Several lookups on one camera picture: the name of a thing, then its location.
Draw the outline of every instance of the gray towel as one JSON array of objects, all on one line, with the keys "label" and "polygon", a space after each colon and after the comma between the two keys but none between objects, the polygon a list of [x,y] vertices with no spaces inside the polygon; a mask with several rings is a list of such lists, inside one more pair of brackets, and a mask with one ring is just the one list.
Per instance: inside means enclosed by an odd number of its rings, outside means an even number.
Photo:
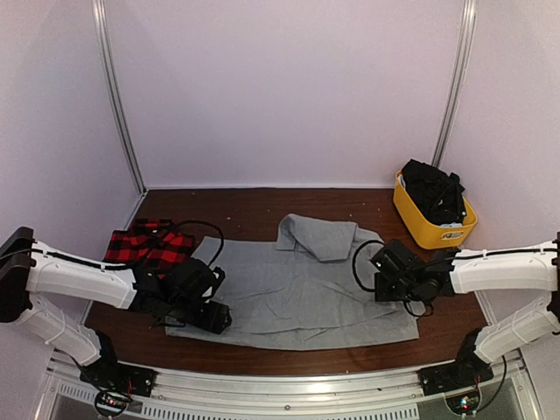
[{"label": "gray towel", "polygon": [[[197,328],[167,327],[172,336],[251,347],[314,350],[357,347],[418,337],[417,324],[401,304],[376,303],[352,278],[351,256],[378,234],[352,222],[288,215],[274,242],[226,241],[216,265],[226,280],[214,299],[230,306],[233,324],[221,335]],[[219,246],[205,238],[194,257],[207,261]],[[357,262],[373,287],[366,247]]]}]

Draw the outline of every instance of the plaid shirt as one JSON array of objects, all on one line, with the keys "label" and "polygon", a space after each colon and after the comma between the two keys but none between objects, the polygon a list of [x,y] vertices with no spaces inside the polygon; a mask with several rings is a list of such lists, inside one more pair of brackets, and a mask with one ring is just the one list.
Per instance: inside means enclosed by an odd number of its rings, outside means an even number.
[{"label": "plaid shirt", "polygon": [[194,237],[179,232],[171,219],[136,219],[129,230],[116,230],[105,254],[106,263],[134,263],[168,270],[189,259]]}]

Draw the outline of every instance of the brown wooden tabletop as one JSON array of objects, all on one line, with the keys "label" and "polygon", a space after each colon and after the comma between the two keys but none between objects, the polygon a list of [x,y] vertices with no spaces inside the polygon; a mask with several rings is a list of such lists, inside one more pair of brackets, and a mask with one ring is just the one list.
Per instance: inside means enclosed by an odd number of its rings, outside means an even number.
[{"label": "brown wooden tabletop", "polygon": [[[329,221],[355,221],[384,241],[400,239],[422,258],[392,201],[392,190],[227,189],[151,191],[137,217],[199,219],[220,226],[226,238],[274,241],[289,213]],[[184,231],[201,240],[207,227]],[[464,336],[486,321],[473,294],[440,297],[432,317],[418,320],[420,339],[339,350],[290,352],[167,337],[150,316],[94,304],[86,325],[108,334],[122,361],[160,368],[236,375],[323,375],[401,368],[453,359]]]}]

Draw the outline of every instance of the white wall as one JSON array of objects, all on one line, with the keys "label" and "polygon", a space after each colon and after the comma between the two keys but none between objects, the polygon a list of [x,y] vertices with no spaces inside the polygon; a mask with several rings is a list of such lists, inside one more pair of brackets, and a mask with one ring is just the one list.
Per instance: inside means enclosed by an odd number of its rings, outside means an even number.
[{"label": "white wall", "polygon": [[392,186],[431,160],[461,0],[108,2],[148,186]]},{"label": "white wall", "polygon": [[[470,248],[516,247],[560,230],[560,3],[492,0],[478,20],[443,168],[479,214]],[[489,293],[498,318],[536,296]],[[558,419],[560,339],[523,350],[548,419]]]},{"label": "white wall", "polygon": [[[57,248],[99,258],[137,196],[91,13],[88,0],[0,2],[0,238],[27,225]],[[84,309],[68,298],[57,303],[74,316]],[[31,418],[50,353],[0,325],[2,418]]]}]

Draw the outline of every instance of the yellow container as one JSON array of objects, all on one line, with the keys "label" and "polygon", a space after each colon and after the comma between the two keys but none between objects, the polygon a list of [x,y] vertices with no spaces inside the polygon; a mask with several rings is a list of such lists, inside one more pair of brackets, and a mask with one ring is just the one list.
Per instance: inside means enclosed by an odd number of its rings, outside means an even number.
[{"label": "yellow container", "polygon": [[401,172],[396,173],[395,195],[393,202],[401,215],[402,221],[409,229],[418,245],[424,249],[457,247],[471,233],[474,225],[479,221],[471,205],[465,200],[466,216],[462,227],[441,227],[429,223],[412,198],[401,185]]}]

